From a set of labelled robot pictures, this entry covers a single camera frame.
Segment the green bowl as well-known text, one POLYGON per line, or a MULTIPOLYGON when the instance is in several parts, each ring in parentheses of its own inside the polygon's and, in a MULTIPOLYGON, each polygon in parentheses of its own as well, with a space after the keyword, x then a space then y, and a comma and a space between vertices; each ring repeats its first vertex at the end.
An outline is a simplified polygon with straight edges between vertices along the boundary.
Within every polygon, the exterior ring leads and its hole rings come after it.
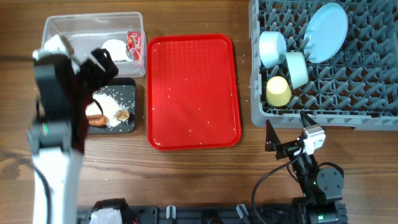
POLYGON ((303 53, 287 52, 285 57, 292 88, 296 89, 306 85, 308 83, 308 72, 303 53))

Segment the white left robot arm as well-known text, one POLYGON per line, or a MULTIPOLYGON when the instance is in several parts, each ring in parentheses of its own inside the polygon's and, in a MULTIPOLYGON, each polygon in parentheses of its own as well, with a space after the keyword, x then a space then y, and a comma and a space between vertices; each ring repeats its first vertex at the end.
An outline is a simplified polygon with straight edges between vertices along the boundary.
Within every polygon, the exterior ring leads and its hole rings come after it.
POLYGON ((63 35, 32 53, 40 91, 27 132, 35 177, 33 223, 75 223, 78 183, 90 127, 113 128, 133 118, 115 99, 97 92, 118 75, 126 44, 109 40, 84 61, 63 35))

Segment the white rice pile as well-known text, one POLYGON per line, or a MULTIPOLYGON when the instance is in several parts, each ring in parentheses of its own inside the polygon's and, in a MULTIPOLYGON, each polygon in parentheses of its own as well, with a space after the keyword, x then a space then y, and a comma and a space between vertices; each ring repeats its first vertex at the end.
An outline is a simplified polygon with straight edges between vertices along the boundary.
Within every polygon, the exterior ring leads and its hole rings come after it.
POLYGON ((95 93, 93 95, 93 102, 90 103, 85 110, 86 117, 89 115, 103 114, 108 118, 106 126, 99 128, 115 128, 117 125, 126 123, 120 122, 115 118, 116 113, 119 110, 128 110, 127 107, 116 101, 113 96, 105 93, 95 93))

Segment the light blue bowl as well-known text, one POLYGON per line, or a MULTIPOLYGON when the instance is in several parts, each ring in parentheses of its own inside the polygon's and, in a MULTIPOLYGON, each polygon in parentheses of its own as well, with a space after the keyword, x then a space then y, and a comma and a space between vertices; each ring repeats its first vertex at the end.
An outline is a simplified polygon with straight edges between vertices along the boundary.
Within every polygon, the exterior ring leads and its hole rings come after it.
POLYGON ((264 31, 259 38, 259 55, 264 67, 272 68, 285 60, 287 44, 280 32, 264 31))

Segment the red snack wrapper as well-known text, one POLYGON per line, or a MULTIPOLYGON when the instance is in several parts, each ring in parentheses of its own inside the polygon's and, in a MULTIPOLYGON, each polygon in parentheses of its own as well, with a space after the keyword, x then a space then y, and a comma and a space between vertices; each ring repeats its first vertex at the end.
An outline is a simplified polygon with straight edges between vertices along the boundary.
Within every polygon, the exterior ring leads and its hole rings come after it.
POLYGON ((140 32, 127 33, 127 49, 131 59, 137 61, 141 58, 142 36, 140 32))

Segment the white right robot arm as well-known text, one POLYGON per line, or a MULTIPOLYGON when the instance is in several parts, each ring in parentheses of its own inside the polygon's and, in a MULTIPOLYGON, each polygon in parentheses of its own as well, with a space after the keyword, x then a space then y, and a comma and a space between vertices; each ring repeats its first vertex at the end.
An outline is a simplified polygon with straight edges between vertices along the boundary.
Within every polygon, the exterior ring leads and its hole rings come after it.
POLYGON ((302 190, 302 197, 292 199, 287 212, 290 223, 348 223, 346 206, 340 203, 343 198, 344 170, 332 163, 318 163, 314 152, 323 146, 325 130, 304 111, 300 112, 303 124, 301 135, 290 142, 282 143, 271 122, 266 121, 265 150, 276 152, 276 159, 289 161, 262 176, 251 194, 252 209, 261 223, 279 221, 284 213, 267 217, 266 208, 256 206, 256 192, 260 184, 276 172, 287 169, 302 190))

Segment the brown food scrap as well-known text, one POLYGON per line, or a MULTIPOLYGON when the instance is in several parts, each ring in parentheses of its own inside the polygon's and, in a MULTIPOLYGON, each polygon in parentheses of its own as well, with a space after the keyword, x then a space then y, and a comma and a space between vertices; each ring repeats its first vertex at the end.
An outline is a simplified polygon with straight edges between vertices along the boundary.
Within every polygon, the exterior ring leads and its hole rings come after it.
POLYGON ((120 121, 120 122, 126 122, 129 120, 130 117, 130 112, 128 110, 119 110, 116 115, 115 118, 120 121))

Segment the light blue plate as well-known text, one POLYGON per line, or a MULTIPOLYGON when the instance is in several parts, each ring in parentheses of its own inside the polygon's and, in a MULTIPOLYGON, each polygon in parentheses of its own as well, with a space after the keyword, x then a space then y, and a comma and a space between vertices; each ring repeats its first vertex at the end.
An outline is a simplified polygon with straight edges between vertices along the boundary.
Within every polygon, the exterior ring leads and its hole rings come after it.
POLYGON ((348 16, 337 3, 322 6, 311 18, 305 31, 304 54, 310 53, 311 63, 324 62, 334 56, 345 41, 348 32, 348 16))

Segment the white napkin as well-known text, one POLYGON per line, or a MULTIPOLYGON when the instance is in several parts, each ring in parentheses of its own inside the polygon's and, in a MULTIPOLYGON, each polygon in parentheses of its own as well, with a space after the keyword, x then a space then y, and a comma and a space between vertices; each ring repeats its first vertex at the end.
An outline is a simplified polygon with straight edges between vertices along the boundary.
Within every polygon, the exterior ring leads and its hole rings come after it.
POLYGON ((121 40, 107 40, 101 48, 106 49, 109 52, 114 62, 132 61, 129 53, 127 52, 127 45, 121 40))

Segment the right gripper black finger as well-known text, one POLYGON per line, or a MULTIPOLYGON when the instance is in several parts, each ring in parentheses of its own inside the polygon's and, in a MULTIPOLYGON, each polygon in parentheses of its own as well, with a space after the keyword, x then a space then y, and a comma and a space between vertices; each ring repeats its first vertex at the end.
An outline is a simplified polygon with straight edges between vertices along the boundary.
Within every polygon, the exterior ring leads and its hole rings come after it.
POLYGON ((265 150, 268 152, 277 151, 280 148, 280 140, 269 120, 266 121, 266 145, 265 150))
POLYGON ((309 126, 313 126, 316 125, 317 123, 311 118, 309 117, 308 114, 306 114, 306 112, 304 111, 300 111, 300 118, 303 124, 304 128, 307 128, 309 126))

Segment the yellow cup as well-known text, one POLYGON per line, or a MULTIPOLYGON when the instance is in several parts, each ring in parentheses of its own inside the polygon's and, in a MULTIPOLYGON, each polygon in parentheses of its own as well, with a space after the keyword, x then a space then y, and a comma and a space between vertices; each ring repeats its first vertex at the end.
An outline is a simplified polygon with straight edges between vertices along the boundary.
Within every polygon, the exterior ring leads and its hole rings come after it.
POLYGON ((284 106, 292 97, 292 93, 284 77, 272 77, 266 85, 266 99, 272 106, 284 106))

